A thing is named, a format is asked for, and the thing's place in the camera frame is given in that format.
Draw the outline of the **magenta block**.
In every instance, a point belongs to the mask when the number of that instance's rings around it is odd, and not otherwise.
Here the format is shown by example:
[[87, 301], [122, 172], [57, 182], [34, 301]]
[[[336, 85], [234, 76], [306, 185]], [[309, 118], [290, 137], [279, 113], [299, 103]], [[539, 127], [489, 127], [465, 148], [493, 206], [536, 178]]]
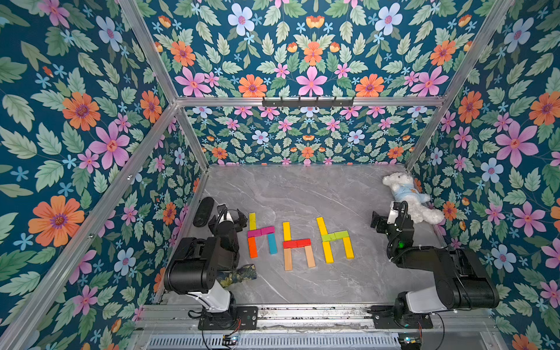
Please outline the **magenta block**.
[[262, 236], [274, 234], [276, 232], [274, 226], [268, 226], [268, 227], [262, 228], [260, 231], [261, 231]]
[[247, 237], [248, 237], [249, 239], [250, 239], [250, 238], [260, 237], [260, 236], [262, 236], [262, 230], [261, 230], [261, 229], [259, 229], [259, 230], [249, 230], [249, 231], [247, 232]]

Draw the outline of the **long orange block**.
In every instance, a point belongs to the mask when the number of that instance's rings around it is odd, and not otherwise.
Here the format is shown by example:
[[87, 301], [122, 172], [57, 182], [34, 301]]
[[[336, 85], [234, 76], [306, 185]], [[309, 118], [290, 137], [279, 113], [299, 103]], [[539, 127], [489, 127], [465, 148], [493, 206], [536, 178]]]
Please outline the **long orange block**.
[[251, 259], [257, 258], [258, 257], [258, 248], [257, 248], [255, 237], [249, 237], [248, 238], [248, 247], [249, 247], [249, 257]]

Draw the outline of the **teal blue block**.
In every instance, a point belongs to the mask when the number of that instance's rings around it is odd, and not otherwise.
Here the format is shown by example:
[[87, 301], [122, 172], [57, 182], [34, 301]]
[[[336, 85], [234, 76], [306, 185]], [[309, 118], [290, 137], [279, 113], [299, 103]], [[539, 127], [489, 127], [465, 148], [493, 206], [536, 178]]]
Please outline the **teal blue block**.
[[268, 237], [268, 248], [271, 255], [275, 255], [278, 253], [278, 247], [276, 244], [276, 237], [274, 233], [269, 233]]

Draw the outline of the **long yellow block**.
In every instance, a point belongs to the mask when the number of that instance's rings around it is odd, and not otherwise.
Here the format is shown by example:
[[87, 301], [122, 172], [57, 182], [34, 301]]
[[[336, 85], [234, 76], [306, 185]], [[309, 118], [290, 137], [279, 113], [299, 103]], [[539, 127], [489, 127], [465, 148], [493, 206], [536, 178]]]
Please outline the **long yellow block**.
[[290, 223], [289, 222], [284, 222], [282, 225], [283, 225], [284, 241], [289, 242], [289, 241], [292, 240]]
[[333, 251], [330, 245], [330, 242], [322, 242], [323, 251], [325, 255], [325, 262], [326, 264], [334, 263]]

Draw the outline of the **red block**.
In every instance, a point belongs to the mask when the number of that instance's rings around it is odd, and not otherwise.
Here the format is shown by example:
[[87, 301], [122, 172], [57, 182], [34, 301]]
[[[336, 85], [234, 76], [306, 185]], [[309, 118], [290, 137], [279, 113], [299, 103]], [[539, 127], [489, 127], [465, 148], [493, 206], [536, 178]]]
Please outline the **red block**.
[[296, 246], [297, 247], [306, 247], [306, 246], [311, 246], [311, 240], [310, 239], [301, 239], [301, 240], [297, 240], [296, 241]]
[[296, 241], [285, 241], [283, 242], [284, 249], [294, 249], [298, 248], [298, 243]]

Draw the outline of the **lime green square block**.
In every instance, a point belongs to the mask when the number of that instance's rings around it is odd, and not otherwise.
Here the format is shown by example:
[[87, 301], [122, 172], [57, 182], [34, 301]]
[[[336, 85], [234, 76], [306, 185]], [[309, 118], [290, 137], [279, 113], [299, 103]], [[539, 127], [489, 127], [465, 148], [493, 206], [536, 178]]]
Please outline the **lime green square block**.
[[321, 235], [321, 239], [323, 242], [332, 242], [337, 240], [335, 233]]

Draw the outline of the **natural wood block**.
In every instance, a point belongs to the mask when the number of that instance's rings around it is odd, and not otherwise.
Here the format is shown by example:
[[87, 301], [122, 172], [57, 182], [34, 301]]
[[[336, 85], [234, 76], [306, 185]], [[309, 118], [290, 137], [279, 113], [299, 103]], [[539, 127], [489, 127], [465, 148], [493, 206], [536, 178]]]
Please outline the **natural wood block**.
[[284, 252], [284, 269], [285, 271], [293, 270], [293, 257], [291, 249], [283, 249]]
[[304, 252], [306, 254], [306, 262], [309, 268], [315, 268], [316, 262], [314, 259], [314, 253], [311, 245], [307, 245], [304, 247]]

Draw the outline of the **small lime green block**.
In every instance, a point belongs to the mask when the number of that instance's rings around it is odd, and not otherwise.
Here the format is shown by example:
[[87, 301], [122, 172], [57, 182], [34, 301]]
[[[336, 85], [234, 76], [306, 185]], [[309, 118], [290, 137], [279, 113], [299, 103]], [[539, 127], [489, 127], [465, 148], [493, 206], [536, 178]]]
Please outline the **small lime green block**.
[[347, 230], [339, 231], [339, 232], [334, 233], [334, 235], [335, 235], [336, 240], [341, 240], [341, 239], [348, 238], [349, 237], [349, 232]]

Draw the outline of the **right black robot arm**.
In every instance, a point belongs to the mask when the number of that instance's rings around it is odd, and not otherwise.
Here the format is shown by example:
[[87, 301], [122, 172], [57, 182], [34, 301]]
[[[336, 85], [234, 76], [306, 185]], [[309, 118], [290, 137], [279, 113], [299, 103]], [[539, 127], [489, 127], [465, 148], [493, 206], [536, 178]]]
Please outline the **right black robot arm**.
[[387, 216], [373, 212], [370, 227], [387, 237], [390, 262], [399, 268], [428, 271], [434, 277], [432, 287], [398, 295], [391, 310], [395, 319], [498, 306], [496, 284], [472, 249], [414, 245], [414, 222], [407, 202], [393, 202]]

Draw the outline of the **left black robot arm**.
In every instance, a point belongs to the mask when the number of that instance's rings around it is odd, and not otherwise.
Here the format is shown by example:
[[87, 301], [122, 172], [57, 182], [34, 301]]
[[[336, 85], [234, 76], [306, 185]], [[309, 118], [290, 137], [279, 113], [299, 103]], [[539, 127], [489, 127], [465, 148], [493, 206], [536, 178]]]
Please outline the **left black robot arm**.
[[184, 238], [179, 242], [163, 278], [167, 292], [186, 295], [210, 314], [231, 314], [233, 294], [217, 281], [219, 272], [234, 271], [239, 264], [238, 233], [248, 218], [239, 210], [218, 206], [218, 215], [210, 221], [207, 239]]

